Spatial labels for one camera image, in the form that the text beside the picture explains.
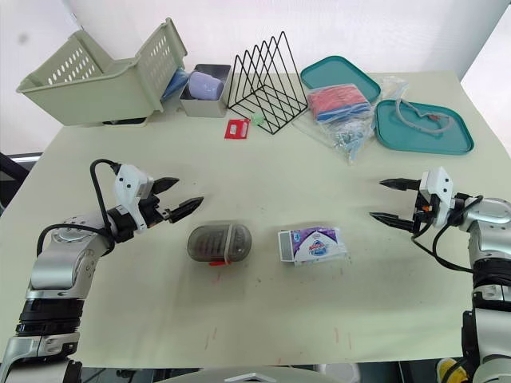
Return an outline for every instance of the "red cloth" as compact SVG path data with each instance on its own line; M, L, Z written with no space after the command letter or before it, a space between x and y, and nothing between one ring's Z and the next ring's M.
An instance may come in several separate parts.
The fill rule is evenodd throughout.
M316 118L318 114L368 102L353 84L333 85L308 95L309 106Z

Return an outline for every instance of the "plastic bag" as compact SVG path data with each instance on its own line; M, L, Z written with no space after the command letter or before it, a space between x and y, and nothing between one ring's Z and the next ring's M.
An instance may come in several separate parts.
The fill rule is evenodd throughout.
M353 84L314 89L307 95L307 100L316 121L323 123L348 120L370 112L369 101Z
M356 118L334 120L327 124L318 124L312 113L304 113L293 125L318 140L328 148L347 156L353 164L357 154L374 136L374 107L381 100L397 99L408 88L408 83L396 76L376 77L374 79L381 88L381 93L370 107L370 112Z

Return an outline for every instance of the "white wall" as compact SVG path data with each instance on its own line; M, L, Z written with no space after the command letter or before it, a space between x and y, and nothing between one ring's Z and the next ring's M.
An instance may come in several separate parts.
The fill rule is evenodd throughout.
M461 84L511 155L511 6Z
M285 30L298 69L339 54L368 72L452 69L462 77L509 0L65 0L115 58L135 54L165 17L188 49L185 64L233 63ZM14 93L72 33L56 0L2 3L0 150L43 150L59 123ZM21 43L20 35L29 38Z
M369 72L452 69L461 78L508 0L68 0L85 30L115 57L133 55L165 17L186 63L231 63L285 30L299 70L340 54Z
M0 2L0 152L40 152L57 134L61 124L16 88L75 29L59 1Z

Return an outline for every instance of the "red stain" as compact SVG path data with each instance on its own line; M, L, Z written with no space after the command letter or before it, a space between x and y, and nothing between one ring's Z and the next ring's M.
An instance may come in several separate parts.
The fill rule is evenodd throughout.
M213 285L215 285L218 282L220 282L220 277L221 276L222 276L222 273L219 271L218 274L216 275L216 279L213 280Z

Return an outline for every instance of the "gray plastic container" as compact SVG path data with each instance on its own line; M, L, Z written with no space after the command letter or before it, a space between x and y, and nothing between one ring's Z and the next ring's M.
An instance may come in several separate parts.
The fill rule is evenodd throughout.
M239 262L245 259L252 245L246 226L218 224L199 226L188 239L188 254L199 262Z
M16 90L64 125L147 117L163 112L160 98L186 54L170 18L122 60L79 30Z
M223 117L227 112L229 88L232 81L232 67L230 65L197 64L197 72L209 74L224 83L224 90L218 100L197 100L190 95L186 85L180 96L180 103L187 116L190 117Z

